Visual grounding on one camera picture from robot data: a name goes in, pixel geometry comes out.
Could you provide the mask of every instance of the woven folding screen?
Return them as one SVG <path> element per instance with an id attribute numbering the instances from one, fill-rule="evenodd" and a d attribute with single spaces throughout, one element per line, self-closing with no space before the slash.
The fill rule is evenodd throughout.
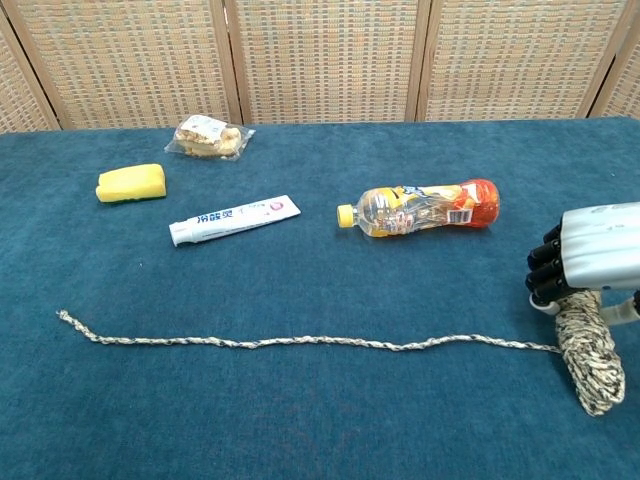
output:
<path id="1" fill-rule="evenodd" d="M 64 128 L 241 121 L 221 0 L 3 0 Z"/>
<path id="2" fill-rule="evenodd" d="M 0 10 L 0 133 L 58 129 L 9 22 Z"/>
<path id="3" fill-rule="evenodd" d="M 418 120 L 586 116 L 633 3 L 433 0 Z"/>
<path id="4" fill-rule="evenodd" d="M 245 121 L 414 120 L 427 1 L 225 4 Z"/>
<path id="5" fill-rule="evenodd" d="M 616 56 L 592 115 L 625 115 L 640 120 L 640 13 Z"/>

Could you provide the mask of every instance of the robotic hand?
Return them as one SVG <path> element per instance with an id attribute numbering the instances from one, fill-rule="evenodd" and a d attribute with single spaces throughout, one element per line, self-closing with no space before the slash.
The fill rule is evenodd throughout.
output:
<path id="1" fill-rule="evenodd" d="M 537 310 L 580 290 L 636 290 L 600 315 L 608 325 L 640 320 L 640 202 L 570 210 L 529 253 L 526 285 Z"/>

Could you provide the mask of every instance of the bottle liquid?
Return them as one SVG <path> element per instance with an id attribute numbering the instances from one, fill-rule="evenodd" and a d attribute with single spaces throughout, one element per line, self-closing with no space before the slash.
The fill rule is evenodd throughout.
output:
<path id="1" fill-rule="evenodd" d="M 374 188 L 355 206 L 338 206 L 337 214 L 340 228 L 358 225 L 371 237 L 386 237 L 442 225 L 487 227 L 499 212 L 496 186 L 473 179 L 459 185 Z"/>

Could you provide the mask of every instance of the plastic bag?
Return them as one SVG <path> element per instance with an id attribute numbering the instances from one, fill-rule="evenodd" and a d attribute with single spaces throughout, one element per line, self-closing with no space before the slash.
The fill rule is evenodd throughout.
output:
<path id="1" fill-rule="evenodd" d="M 232 125 L 205 115 L 191 115 L 178 125 L 165 152 L 194 157 L 237 160 L 255 130 Z"/>

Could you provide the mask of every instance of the toothpaste tube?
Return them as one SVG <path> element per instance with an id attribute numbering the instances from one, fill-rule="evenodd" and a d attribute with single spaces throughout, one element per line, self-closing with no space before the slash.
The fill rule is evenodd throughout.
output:
<path id="1" fill-rule="evenodd" d="M 299 214 L 300 210 L 289 196 L 282 195 L 172 223 L 169 231 L 177 247 L 180 243 L 213 240 Z"/>

